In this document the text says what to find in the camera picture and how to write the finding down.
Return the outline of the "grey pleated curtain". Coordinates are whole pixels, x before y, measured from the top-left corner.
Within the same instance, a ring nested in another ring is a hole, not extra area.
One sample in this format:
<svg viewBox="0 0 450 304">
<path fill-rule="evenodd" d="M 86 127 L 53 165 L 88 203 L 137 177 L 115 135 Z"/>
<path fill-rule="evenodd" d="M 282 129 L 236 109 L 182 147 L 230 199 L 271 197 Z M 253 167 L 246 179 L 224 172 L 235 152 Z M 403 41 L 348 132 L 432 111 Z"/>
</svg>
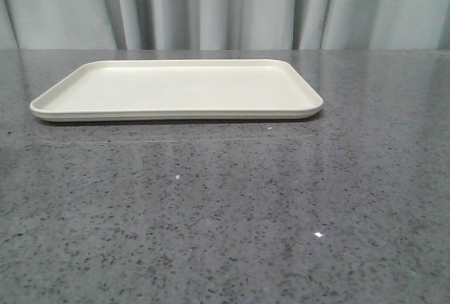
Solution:
<svg viewBox="0 0 450 304">
<path fill-rule="evenodd" d="M 449 0 L 1 0 L 3 49 L 447 49 Z"/>
</svg>

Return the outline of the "cream rectangular plastic tray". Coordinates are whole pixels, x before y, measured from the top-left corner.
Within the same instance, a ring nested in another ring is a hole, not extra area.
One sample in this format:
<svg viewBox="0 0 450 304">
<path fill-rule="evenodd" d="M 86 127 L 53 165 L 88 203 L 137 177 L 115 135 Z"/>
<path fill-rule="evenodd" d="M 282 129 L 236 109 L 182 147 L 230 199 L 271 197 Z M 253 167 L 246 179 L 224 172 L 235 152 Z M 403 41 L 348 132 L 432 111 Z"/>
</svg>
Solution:
<svg viewBox="0 0 450 304">
<path fill-rule="evenodd" d="M 302 119 L 323 99 L 284 61 L 96 61 L 30 104 L 50 122 Z"/>
</svg>

